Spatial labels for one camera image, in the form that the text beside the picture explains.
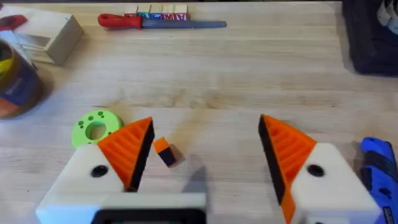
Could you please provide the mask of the white orange right gripper right finger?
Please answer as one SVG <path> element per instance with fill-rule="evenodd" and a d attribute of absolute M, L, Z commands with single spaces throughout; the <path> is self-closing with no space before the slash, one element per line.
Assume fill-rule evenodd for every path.
<path fill-rule="evenodd" d="M 262 114 L 261 139 L 286 223 L 375 223 L 381 209 L 332 144 Z"/>

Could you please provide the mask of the white orange right gripper left finger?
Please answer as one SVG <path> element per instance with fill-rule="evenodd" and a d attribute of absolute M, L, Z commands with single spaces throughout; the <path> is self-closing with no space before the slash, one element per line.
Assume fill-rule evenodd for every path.
<path fill-rule="evenodd" d="M 36 208 L 39 222 L 91 223 L 111 196 L 137 192 L 154 137 L 147 117 L 78 147 Z"/>

